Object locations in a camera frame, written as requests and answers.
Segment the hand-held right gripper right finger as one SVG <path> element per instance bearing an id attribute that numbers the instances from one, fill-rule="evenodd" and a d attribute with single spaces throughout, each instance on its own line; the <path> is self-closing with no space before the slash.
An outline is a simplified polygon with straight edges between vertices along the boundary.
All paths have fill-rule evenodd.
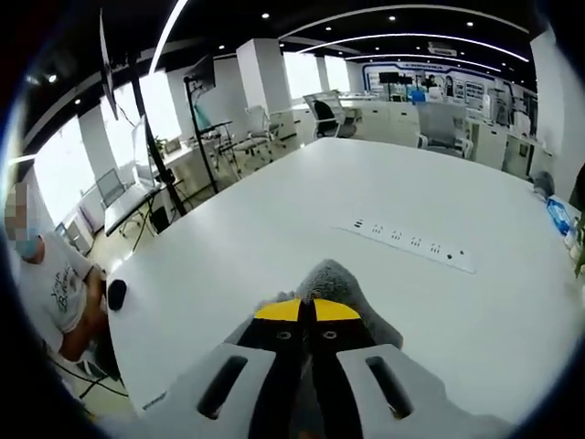
<path id="1" fill-rule="evenodd" d="M 359 314 L 316 299 L 313 379 L 328 438 L 500 438 L 503 423 L 473 415 L 444 383 L 398 348 L 377 345 Z"/>

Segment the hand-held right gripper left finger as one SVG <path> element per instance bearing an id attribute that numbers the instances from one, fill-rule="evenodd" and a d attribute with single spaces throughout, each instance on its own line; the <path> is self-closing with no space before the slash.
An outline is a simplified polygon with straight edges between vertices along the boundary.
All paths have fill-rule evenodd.
<path id="1" fill-rule="evenodd" d="M 303 306 L 268 302 L 151 400 L 139 438 L 284 438 L 303 369 Z"/>

